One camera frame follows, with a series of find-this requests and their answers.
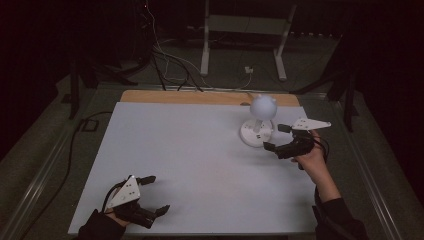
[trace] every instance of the sleeve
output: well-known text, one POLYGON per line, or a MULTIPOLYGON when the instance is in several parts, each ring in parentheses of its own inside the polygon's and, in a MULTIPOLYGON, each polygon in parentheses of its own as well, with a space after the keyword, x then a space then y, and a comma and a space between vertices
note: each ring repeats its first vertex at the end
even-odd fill
POLYGON ((315 228, 317 240, 368 240, 364 224, 353 218, 342 198, 322 203, 321 207, 323 213, 314 208, 318 221, 315 228))
POLYGON ((77 240, 118 240, 124 235, 125 227, 122 227, 113 219, 93 211, 87 223, 78 231, 77 240))

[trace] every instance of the dark floor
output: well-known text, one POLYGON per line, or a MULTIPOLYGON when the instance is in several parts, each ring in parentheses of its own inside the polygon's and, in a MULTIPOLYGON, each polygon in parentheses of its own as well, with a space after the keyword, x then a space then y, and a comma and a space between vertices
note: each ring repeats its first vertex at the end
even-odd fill
MULTIPOLYGON (((200 66, 201 41, 194 40, 185 43, 184 46, 175 41, 165 41, 161 47, 163 51, 183 58, 182 61, 190 70, 197 85, 204 90, 284 93, 317 80, 337 41, 325 38, 289 38, 283 53, 288 76, 286 82, 280 82, 276 77, 272 47, 266 43, 262 45, 255 48, 212 49, 210 74, 204 78, 201 78, 191 65, 200 66), (251 76, 243 72, 245 66, 253 67, 254 72, 251 76)), ((165 62, 158 59, 158 64, 162 72, 165 72, 165 62)), ((184 80, 180 79, 185 78, 185 71, 170 63, 166 77, 167 89, 175 90, 176 86, 183 83, 184 80)), ((112 111, 126 89, 161 89, 156 70, 151 65, 129 78, 139 83, 137 87, 122 86, 105 77, 102 79, 103 82, 97 89, 82 89, 81 108, 76 119, 100 111, 112 111)), ((309 117, 325 117, 333 123, 331 129, 324 130, 321 134, 329 139, 332 146, 329 168, 353 215, 364 221, 370 239, 422 239, 424 210, 403 176, 361 94, 357 93, 355 96, 358 115, 353 117, 354 132, 349 133, 340 120, 343 100, 328 102, 324 98, 330 85, 316 88, 306 95, 299 96, 299 99, 309 117)), ((69 92, 69 79, 65 78, 59 82, 58 89, 60 94, 57 99, 47 107, 0 163, 2 231, 5 230, 7 222, 16 217, 14 213, 23 207, 28 207, 27 215, 22 221, 18 221, 24 224, 17 226, 16 232, 25 229, 48 202, 65 176, 70 152, 70 136, 76 120, 68 120, 70 106, 60 102, 63 95, 69 92), (46 174, 45 182, 35 183, 40 187, 34 199, 37 200, 36 203, 26 202, 25 206, 19 205, 37 172, 50 161, 54 164, 46 174)), ((194 87, 184 86, 182 90, 192 91, 194 87)), ((71 238, 67 235, 67 230, 110 115, 102 114, 96 119, 100 121, 97 132, 80 132, 76 135, 69 178, 57 198, 31 227, 26 239, 71 238)), ((197 238, 148 237, 152 240, 197 238)), ((202 237, 202 239, 227 238, 238 240, 247 236, 202 237)), ((284 236, 248 238, 287 239, 284 236)), ((311 234, 289 236, 289 239, 314 239, 314 236, 311 234)))

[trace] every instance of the hand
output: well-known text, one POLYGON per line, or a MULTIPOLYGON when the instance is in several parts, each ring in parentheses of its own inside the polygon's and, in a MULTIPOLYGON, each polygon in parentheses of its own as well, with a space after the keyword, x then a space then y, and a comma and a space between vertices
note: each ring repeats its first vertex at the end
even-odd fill
MULTIPOLYGON (((310 131, 317 142, 320 142, 317 131, 310 131)), ((333 178, 328 171, 327 165, 323 156, 324 149, 319 144, 315 144, 310 153, 297 156, 294 162, 302 165, 306 173, 311 177, 312 181, 317 185, 318 192, 322 202, 327 202, 332 199, 340 198, 340 192, 334 183, 333 178)))
MULTIPOLYGON (((115 190, 115 193, 113 194, 113 196, 115 196, 116 195, 116 193, 118 193, 119 192, 119 190, 120 190, 121 188, 117 188, 116 190, 115 190)), ((124 220, 122 220, 122 219, 120 219, 120 218, 118 218, 116 215, 115 215, 115 212, 113 211, 113 208, 108 208, 108 209, 106 209, 106 211, 105 211, 105 215, 106 216, 108 216, 108 217, 110 217, 110 218, 112 218, 115 222, 117 222, 119 225, 121 225, 122 227, 126 227, 126 226, 128 226, 131 222, 127 222, 127 221, 124 221, 124 220)))

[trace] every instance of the floor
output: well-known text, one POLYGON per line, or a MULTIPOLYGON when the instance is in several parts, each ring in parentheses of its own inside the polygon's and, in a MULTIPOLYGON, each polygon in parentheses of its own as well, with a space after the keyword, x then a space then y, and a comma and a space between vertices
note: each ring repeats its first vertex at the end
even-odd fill
MULTIPOLYGON (((162 73, 166 72, 167 90, 177 90, 184 83, 185 70, 169 63, 163 52, 182 58, 196 84, 204 91, 252 91, 284 93, 317 80, 322 73, 337 41, 328 38, 290 37, 283 53, 288 80, 277 79, 272 55, 272 44, 267 39, 236 43, 223 39, 215 43, 207 77, 200 77, 195 66, 200 66, 202 44, 200 40, 179 42, 160 39, 157 60, 162 73), (253 68, 246 74, 244 67, 253 68)), ((123 86, 106 76, 97 89, 81 89, 81 108, 76 119, 100 111, 112 111, 115 103, 126 89, 158 89, 161 82, 155 68, 148 65, 143 71, 129 77, 138 86, 123 86)), ((340 122, 343 99, 328 102, 325 93, 331 84, 323 85, 308 94, 298 96, 300 103, 311 118, 328 117, 334 128, 324 130, 322 135, 331 139, 330 171, 353 215, 364 221, 370 239, 422 239, 424 210, 414 197, 387 141, 373 120, 361 93, 356 92, 353 117, 354 132, 349 133, 340 122)), ((76 120, 68 119, 70 106, 61 103, 69 93, 69 77, 58 83, 59 96, 46 108, 0 165, 0 227, 4 234, 11 219, 17 213, 23 217, 15 227, 14 236, 38 219, 29 229, 25 239, 71 239, 67 234, 69 223, 78 204, 91 165, 107 128, 110 114, 96 116, 100 125, 96 132, 78 132, 71 139, 76 120), (51 199, 66 175, 68 159, 71 168, 68 179, 46 211, 38 213, 51 199), (34 182, 40 169, 48 166, 42 176, 44 181, 34 182), (34 201, 23 201, 24 194, 38 185, 34 201)), ((195 86, 184 85, 180 90, 194 91, 195 86)), ((234 237, 145 237, 145 239, 315 239, 313 234, 286 236, 234 236, 234 237)))

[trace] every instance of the white tabletop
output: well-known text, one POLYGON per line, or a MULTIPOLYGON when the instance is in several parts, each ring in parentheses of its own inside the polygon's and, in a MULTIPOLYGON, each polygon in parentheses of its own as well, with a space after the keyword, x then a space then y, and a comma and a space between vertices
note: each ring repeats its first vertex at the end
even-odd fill
MULTIPOLYGON (((306 117, 302 107, 279 107, 274 122, 290 125, 299 117, 306 117)), ((132 224, 127 234, 314 232, 313 183, 297 164, 241 141, 239 128, 250 118, 245 106, 117 103, 69 233, 131 174, 157 177, 140 187, 143 208, 171 207, 151 229, 132 224)), ((291 140, 274 132, 272 142, 291 140)))

